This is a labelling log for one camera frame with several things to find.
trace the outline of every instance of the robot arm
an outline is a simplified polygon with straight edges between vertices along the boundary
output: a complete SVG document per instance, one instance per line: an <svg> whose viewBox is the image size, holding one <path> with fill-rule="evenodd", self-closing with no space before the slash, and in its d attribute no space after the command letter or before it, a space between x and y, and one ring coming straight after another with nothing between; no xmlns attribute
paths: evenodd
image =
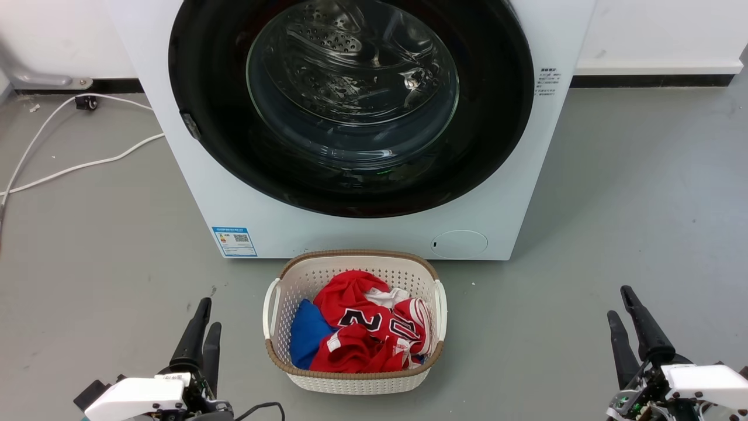
<svg viewBox="0 0 748 421"><path fill-rule="evenodd" d="M629 286L621 288L639 339L640 365L618 313L608 312L610 343L621 391L608 405L608 420L699 421L705 408L729 408L730 421L748 420L748 367L697 366L678 355Z"/></svg>
<svg viewBox="0 0 748 421"><path fill-rule="evenodd" d="M143 417L160 421L233 421L231 404L216 398L218 363L221 356L221 324L211 325L210 298L203 298L182 334L169 366L154 378L120 376L114 385L94 381L74 399L90 421L124 421ZM277 402L257 405L238 418L242 420L257 408L278 406L281 421L286 416Z"/></svg>

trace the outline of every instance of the clothes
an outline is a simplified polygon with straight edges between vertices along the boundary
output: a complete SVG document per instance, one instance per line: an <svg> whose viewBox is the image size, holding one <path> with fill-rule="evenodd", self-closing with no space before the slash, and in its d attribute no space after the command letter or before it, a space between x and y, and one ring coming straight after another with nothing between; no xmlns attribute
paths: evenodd
<svg viewBox="0 0 748 421"><path fill-rule="evenodd" d="M302 300L291 322L289 353L294 367L308 370L319 350L320 342L335 329L322 317L322 313L309 300Z"/></svg>
<svg viewBox="0 0 748 421"><path fill-rule="evenodd" d="M389 336L380 342L362 324L352 324L326 337L312 362L315 372L383 373L399 372L411 365L410 345Z"/></svg>
<svg viewBox="0 0 748 421"><path fill-rule="evenodd" d="M369 292L364 293L364 297L376 304L377 306L393 309L397 303L407 300L411 293L401 288L392 288L390 292L379 291L377 288L371 288Z"/></svg>
<svg viewBox="0 0 748 421"><path fill-rule="evenodd" d="M349 270L333 277L314 304L332 327L362 324L380 342L395 335L411 344L412 354L429 353L431 321L426 303L409 298L389 309L367 299L367 294L381 293L390 293L386 283L371 273Z"/></svg>

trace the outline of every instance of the white washing machine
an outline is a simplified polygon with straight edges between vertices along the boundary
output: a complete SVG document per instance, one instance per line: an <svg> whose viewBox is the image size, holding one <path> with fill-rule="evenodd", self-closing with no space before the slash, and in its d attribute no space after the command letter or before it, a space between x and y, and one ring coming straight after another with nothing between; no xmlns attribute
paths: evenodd
<svg viewBox="0 0 748 421"><path fill-rule="evenodd" d="M224 257L506 260L595 0L108 3Z"/></svg>

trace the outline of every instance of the basket handle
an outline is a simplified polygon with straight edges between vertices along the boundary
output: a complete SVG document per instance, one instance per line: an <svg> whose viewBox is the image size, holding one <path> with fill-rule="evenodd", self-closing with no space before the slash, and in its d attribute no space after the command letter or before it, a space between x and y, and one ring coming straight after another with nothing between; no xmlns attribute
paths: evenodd
<svg viewBox="0 0 748 421"><path fill-rule="evenodd" d="M275 302L272 319L272 326L275 327L275 317L278 314L278 299L276 298L278 294L276 294L276 292L279 289L278 283L280 281L281 278L275 278L275 281L270 284L270 286L268 287L268 292L265 294L265 303L263 304L263 333L265 333L265 339L270 339L270 336L272 335L269 314L271 300Z"/></svg>
<svg viewBox="0 0 748 421"><path fill-rule="evenodd" d="M436 282L436 311L439 314L439 341L444 341L447 336L447 293L439 279Z"/></svg>

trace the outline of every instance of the brown basket rim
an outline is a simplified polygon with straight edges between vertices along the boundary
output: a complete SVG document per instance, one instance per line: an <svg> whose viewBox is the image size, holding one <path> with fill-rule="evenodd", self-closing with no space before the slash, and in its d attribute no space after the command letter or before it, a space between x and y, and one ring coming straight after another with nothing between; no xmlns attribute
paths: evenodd
<svg viewBox="0 0 748 421"><path fill-rule="evenodd" d="M389 252L385 250L367 250L367 249L326 250L322 252L305 253L303 255L299 255L291 259L283 267L283 270L280 272L280 276L278 278L282 279L283 276L286 275L286 272L288 272L288 269L290 269L293 265L299 263L300 261L308 260L311 258L318 258L318 257L333 257L333 256L337 257L337 256L347 256L347 255L371 255L371 256L381 256L381 257L404 258L404 259L412 260L424 266L426 270L429 272L429 274L434 278L434 280L439 279L439 276L436 273L436 269L434 269L434 267L429 262L427 262L425 259L419 256L412 255L410 253L404 253L404 252ZM281 361L280 358L278 358L278 355L275 353L275 349L273 349L273 341L271 339L265 340L265 348L267 348L268 356L270 356L270 360L272 360L272 362L279 369L283 370L288 375L295 375L295 376L309 377L309 378L321 378L321 379L329 379L329 380L388 380L388 379L393 379L393 378L412 377L415 375L422 374L425 371L429 370L436 363L436 361L441 357L441 352L444 349L444 341L439 341L436 344L436 349L434 350L434 353L429 357L426 363L423 364L422 366L416 369L412 369L412 370L402 370L401 372L385 372L385 373L349 374L349 373L313 372L311 370L297 369L294 366L284 363L283 361Z"/></svg>

